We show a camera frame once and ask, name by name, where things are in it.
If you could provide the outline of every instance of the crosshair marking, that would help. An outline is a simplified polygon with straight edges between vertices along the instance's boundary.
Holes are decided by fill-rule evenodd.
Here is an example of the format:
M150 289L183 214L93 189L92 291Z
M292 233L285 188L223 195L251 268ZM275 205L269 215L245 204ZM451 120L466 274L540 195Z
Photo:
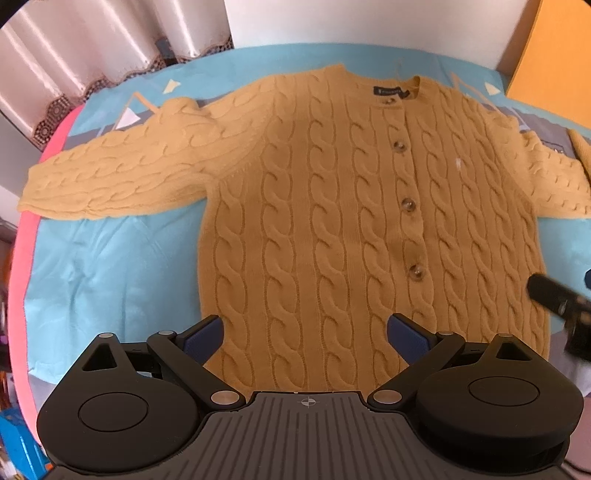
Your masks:
M316 400L310 397L306 397L304 400L300 402L303 406L310 408L313 405L316 405Z

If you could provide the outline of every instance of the clothing label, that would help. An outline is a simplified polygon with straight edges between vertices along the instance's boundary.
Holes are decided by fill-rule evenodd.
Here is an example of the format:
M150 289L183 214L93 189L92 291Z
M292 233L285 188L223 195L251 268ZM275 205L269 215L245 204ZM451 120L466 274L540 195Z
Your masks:
M386 88L386 87L374 87L374 95L379 96L391 96L391 95L398 95L401 99L405 99L410 92L407 90L403 92L400 87L396 88Z

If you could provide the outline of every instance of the mustard yellow cable knit cardigan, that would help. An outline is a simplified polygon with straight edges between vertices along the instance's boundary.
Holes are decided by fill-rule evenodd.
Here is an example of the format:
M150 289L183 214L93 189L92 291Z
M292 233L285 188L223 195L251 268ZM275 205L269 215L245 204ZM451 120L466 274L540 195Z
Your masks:
M536 216L591 216L581 163L515 119L425 77L342 66L203 109L170 100L33 167L20 208L93 219L204 197L202 314L226 326L207 367L246 395L371 392L404 367L392 312L468 341L509 331L547 356L548 316L525 293L544 270Z

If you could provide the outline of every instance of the pink bed edge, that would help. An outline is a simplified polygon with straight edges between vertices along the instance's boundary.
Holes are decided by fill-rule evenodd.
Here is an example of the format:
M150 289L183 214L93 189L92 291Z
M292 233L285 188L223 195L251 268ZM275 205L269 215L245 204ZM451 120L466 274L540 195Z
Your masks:
M39 162L43 162L62 151L70 130L83 107L84 105L78 106L64 118L41 154ZM21 214L8 286L8 345L10 346L10 363L14 385L22 416L39 444L41 442L37 434L37 406L28 379L25 295L33 269L33 256L40 220L41 218L38 215L31 212Z

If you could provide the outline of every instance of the ribbed black plate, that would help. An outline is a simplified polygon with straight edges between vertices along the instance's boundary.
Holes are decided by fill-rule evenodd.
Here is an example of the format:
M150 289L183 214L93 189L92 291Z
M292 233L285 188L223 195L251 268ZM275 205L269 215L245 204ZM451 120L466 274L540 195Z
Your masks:
M163 442L154 432L154 441ZM47 480L82 480L56 468ZM209 416L197 439L168 461L121 480L484 480L428 450L406 419L368 410L356 393L259 393L236 412ZM568 480L559 468L519 480Z

